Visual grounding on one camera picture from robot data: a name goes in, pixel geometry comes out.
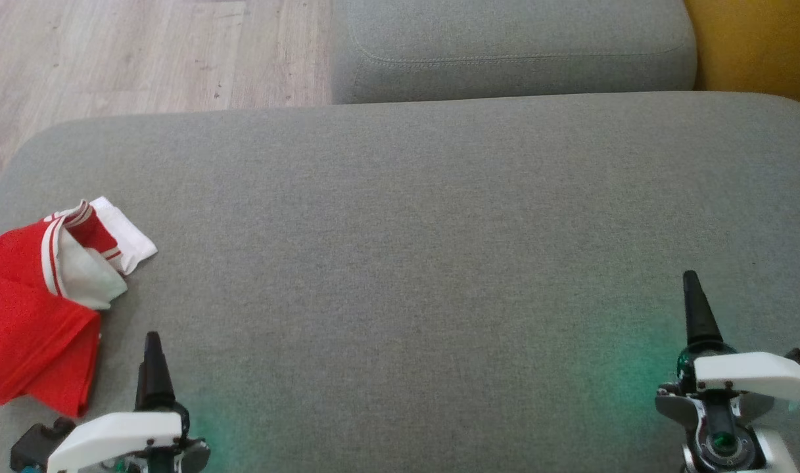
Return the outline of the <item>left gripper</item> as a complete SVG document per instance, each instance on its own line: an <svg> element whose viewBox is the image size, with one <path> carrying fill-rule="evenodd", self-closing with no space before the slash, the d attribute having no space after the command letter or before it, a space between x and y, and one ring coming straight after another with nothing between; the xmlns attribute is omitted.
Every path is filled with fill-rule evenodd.
<svg viewBox="0 0 800 473"><path fill-rule="evenodd" d="M118 411L75 427L49 455L49 472L112 463L116 472L201 472L211 448L190 438L190 417L176 395L158 332L145 335L135 411Z"/></svg>

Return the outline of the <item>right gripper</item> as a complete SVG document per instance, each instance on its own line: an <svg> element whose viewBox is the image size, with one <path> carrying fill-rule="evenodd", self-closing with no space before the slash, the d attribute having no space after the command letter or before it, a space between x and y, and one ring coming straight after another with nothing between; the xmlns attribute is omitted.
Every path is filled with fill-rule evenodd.
<svg viewBox="0 0 800 473"><path fill-rule="evenodd" d="M767 352L738 353L724 343L695 271L682 275L686 348L676 381L661 384L656 410L691 432L735 432L772 409L800 403L800 363Z"/></svg>

